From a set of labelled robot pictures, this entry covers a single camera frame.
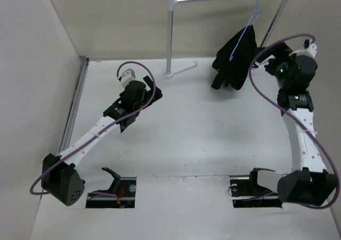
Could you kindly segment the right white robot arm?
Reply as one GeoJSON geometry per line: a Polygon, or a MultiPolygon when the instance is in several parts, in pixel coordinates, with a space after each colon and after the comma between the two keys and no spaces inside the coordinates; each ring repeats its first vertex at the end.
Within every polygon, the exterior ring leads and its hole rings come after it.
{"type": "Polygon", "coordinates": [[[292,153],[290,173],[254,168],[249,175],[233,176],[230,195],[241,206],[280,207],[283,203],[299,204],[311,209],[329,208],[338,198],[340,180],[336,169],[328,172],[321,155],[326,150],[317,140],[313,125],[313,99],[308,91],[318,64],[317,46],[307,39],[300,50],[293,51],[285,42],[261,49],[259,62],[277,79],[279,90],[275,106],[280,109],[287,127],[292,153]]]}

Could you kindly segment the black trousers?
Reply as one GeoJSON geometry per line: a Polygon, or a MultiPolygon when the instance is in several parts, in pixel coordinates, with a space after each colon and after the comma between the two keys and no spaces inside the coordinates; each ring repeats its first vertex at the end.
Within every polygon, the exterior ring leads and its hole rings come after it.
{"type": "Polygon", "coordinates": [[[248,76],[249,65],[256,55],[254,27],[248,26],[235,34],[216,54],[212,67],[217,71],[211,88],[221,86],[240,90],[248,76]]]}

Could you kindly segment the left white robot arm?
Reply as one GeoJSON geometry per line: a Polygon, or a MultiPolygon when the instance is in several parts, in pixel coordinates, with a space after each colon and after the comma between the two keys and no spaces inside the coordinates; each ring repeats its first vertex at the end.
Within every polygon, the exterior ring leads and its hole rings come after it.
{"type": "Polygon", "coordinates": [[[129,81],[85,135],[58,155],[48,154],[44,158],[41,187],[65,206],[74,205],[83,193],[104,197],[118,194],[119,174],[108,167],[102,167],[101,173],[89,172],[87,165],[108,141],[136,121],[140,111],[162,96],[153,77],[129,81]]]}

